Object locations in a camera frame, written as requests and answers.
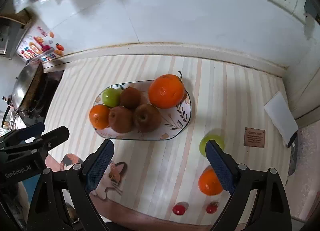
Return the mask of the small orange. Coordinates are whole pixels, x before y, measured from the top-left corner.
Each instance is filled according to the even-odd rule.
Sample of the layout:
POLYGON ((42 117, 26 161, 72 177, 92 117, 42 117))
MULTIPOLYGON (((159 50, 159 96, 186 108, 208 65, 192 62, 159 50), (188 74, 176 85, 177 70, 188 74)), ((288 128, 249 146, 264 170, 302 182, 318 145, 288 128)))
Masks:
POLYGON ((199 190, 208 196, 219 195, 223 187, 213 168, 206 169, 198 180, 199 190))

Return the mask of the medium orange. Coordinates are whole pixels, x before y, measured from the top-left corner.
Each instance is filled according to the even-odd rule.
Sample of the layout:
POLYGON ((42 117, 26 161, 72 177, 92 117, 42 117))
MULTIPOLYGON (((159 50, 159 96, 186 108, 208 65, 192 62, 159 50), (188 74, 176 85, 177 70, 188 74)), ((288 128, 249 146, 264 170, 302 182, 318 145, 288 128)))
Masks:
POLYGON ((109 113, 110 109, 103 104, 93 106, 89 112, 89 120, 93 127, 98 130, 107 128, 109 126, 109 113))

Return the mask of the small red tomato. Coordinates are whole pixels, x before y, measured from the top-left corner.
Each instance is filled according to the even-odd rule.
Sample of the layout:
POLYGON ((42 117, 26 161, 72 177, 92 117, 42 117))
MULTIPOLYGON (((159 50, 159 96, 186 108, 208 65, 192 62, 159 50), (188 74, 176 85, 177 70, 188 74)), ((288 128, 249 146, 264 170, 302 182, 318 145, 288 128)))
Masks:
POLYGON ((181 204, 181 203, 178 203, 176 205, 173 206, 172 208, 172 212, 175 214, 175 215, 184 215, 185 212, 186 212, 187 208, 184 204, 181 204))

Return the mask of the green apple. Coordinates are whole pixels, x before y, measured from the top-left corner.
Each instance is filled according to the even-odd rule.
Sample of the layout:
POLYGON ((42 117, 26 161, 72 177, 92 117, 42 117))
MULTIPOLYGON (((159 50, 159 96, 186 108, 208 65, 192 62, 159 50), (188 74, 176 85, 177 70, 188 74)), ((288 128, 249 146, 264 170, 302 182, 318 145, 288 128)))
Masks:
POLYGON ((102 93, 102 102, 109 108, 117 107, 120 104, 120 89, 106 88, 102 93))
POLYGON ((225 143, 221 136, 208 134, 206 135, 199 144, 199 151, 202 156, 206 157, 205 147, 208 141, 214 140, 222 150, 225 150, 225 143))

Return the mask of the red-brown apple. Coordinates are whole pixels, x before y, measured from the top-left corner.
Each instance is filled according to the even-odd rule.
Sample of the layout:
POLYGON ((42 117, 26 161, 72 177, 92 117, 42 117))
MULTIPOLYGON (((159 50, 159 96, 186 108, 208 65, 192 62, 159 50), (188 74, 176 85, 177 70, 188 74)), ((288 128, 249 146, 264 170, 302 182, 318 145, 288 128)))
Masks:
POLYGON ((135 109, 133 121, 140 132, 152 132, 160 127, 162 117, 156 107, 142 104, 135 109))
POLYGON ((110 127, 117 133, 127 133, 133 128, 133 113, 125 107, 114 107, 108 115, 110 127))

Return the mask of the brown round fruit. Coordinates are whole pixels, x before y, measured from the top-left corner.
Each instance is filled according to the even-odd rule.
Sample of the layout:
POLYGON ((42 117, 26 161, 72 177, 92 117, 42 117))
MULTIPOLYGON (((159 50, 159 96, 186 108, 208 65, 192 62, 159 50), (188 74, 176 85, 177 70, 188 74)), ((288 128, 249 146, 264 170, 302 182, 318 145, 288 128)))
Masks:
POLYGON ((134 110, 140 105, 140 91, 133 87, 124 89, 120 94, 120 106, 134 110))

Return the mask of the large orange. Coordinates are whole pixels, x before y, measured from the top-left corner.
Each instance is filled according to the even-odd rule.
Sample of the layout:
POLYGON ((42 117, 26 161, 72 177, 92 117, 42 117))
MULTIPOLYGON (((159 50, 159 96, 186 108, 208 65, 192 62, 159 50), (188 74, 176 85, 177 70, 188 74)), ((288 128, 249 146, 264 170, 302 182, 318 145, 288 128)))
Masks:
POLYGON ((184 97, 184 83, 182 73, 161 75, 149 87, 148 97, 150 103, 160 109, 175 107, 184 97))

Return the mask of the steel wok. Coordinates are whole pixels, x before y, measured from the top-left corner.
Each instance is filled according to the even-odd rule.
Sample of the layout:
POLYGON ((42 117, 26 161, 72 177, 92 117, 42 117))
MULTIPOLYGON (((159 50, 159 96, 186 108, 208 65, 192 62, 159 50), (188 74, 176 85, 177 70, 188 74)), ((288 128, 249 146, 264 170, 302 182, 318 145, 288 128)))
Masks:
POLYGON ((14 116, 32 109, 36 95, 43 92, 40 90, 40 85, 46 82, 44 78, 44 68, 39 59, 27 63, 16 78, 12 93, 8 97, 3 96, 7 109, 2 117, 1 126, 4 125, 11 108, 14 110, 14 116))

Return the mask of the brown mat label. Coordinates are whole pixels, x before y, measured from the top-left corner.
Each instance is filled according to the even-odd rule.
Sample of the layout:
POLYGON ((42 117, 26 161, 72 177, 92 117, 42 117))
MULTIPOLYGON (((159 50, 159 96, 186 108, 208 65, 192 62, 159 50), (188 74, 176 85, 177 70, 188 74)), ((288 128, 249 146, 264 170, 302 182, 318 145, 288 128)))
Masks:
POLYGON ((265 146, 265 130, 246 127, 244 146, 263 148, 265 146))

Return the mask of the colourful fruit sticker box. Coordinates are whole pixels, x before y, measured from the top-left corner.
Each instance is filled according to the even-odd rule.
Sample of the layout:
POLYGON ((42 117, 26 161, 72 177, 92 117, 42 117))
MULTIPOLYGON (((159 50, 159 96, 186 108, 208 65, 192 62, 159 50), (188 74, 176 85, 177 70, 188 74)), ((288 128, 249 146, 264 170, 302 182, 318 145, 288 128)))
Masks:
POLYGON ((22 38, 16 54, 25 62, 39 59, 42 63, 62 57, 67 47, 58 35, 41 24, 33 25, 22 38))

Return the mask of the striped cat table mat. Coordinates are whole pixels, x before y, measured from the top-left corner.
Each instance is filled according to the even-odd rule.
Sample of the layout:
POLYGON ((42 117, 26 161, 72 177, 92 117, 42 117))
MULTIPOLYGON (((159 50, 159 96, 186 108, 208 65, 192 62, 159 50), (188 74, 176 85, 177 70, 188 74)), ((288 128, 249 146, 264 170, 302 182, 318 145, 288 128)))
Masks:
POLYGON ((290 149, 273 125, 264 105, 285 92, 281 78, 237 65, 208 59, 176 56, 106 56, 82 59, 64 66, 62 80, 50 105, 46 130, 66 126, 66 143, 51 151, 61 162, 67 154, 85 159, 103 139, 95 132, 88 113, 97 97, 112 84, 153 80, 181 71, 191 99, 191 119, 175 138, 161 141, 116 140, 113 161, 127 170, 117 189, 106 199, 94 196, 100 213, 137 230, 207 230, 219 214, 207 214, 210 202, 222 209, 229 194, 200 192, 198 180, 208 167, 199 151, 209 133, 224 139, 225 152, 253 170, 276 168, 287 181, 290 149), (265 130, 263 148, 244 146, 245 128, 265 130), (184 215, 172 212, 181 203, 184 215))

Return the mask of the white folded paper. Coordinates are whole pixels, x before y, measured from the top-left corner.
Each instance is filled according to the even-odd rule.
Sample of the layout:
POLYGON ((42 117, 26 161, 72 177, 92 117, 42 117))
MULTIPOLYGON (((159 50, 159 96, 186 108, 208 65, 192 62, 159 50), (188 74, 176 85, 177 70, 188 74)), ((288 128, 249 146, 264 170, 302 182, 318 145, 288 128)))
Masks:
POLYGON ((298 125, 280 91, 264 105, 264 110, 281 134, 284 145, 290 148, 297 137, 298 125))

